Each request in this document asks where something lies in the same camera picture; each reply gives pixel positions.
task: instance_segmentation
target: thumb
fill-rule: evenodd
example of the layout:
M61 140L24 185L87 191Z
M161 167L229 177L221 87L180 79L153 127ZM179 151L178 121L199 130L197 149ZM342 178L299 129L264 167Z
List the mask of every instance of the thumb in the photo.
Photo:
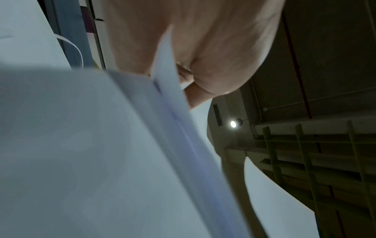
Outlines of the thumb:
M204 90L195 82L186 87L184 89L184 92L191 109L216 96L215 94L209 93L208 91Z

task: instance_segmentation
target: fingertip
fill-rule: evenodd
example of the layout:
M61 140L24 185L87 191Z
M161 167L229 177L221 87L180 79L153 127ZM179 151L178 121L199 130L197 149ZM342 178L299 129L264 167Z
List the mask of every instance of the fingertip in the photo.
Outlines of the fingertip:
M191 109L216 96L215 94L207 92L195 82L186 87L184 92Z

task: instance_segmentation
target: green grid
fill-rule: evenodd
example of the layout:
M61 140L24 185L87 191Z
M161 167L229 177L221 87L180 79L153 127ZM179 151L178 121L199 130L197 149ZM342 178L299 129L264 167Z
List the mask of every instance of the green grid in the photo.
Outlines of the green grid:
M270 159L264 159L260 163L268 164L272 166L275 181L276 183L285 189L287 192L292 194L293 196L310 200L314 202L316 208L316 214L320 219L322 216L319 212L318 205L322 205L324 207L329 207L338 211L350 213L356 215L360 218L364 218L367 220L372 220L374 229L376 231L376 214L375 214L375 205L372 200L371 192L369 184L376 183L376 176L372 174L367 174L364 169L365 162L362 157L359 155L359 144L376 144L376 139L369 135L356 135L354 132L354 127L351 121L347 123L347 133L348 138L344 138L338 135L320 135L315 137L313 135L305 135L303 133L302 125L298 124L295 126L295 135L292 136L279 136L279 135L272 135L270 128L265 127L262 129L264 134L264 140L256 140L262 141L266 143L266 147L268 149L268 153ZM301 156L304 162L304 165L299 163L293 162L284 162L279 161L277 158L277 151L275 149L276 142L293 142L298 143ZM354 159L356 160L358 173L350 172L350 171L343 171L339 169L329 169L324 167L313 166L311 162L310 153L306 149L306 145L308 143L346 143L351 144ZM307 191L305 189L301 189L298 187L294 187L288 185L284 182L283 175L281 172L281 168L289 168L293 170L300 170L305 171L307 173L308 182L311 188L311 191ZM319 186L317 183L316 175L327 175L331 178L338 179L338 180L351 180L361 183L361 187L363 189L363 193L367 202L368 208L361 207L349 202L335 200L329 198L325 195L320 194ZM326 232L325 227L322 227L323 236L330 237L329 233Z

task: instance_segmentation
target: skin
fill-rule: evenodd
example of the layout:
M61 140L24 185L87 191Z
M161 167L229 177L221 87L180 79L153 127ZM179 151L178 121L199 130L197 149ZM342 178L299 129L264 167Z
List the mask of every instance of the skin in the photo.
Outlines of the skin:
M243 85L265 60L284 0L102 0L116 64L149 74L162 34L191 108Z

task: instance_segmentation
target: light fixture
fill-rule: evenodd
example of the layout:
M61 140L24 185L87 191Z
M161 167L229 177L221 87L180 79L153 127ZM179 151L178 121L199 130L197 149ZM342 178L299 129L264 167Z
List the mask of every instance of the light fixture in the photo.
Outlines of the light fixture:
M243 120L240 119L240 118L236 118L235 120L232 120L232 121L230 122L230 126L231 126L232 128L240 127L240 126L242 126L242 125L243 125Z

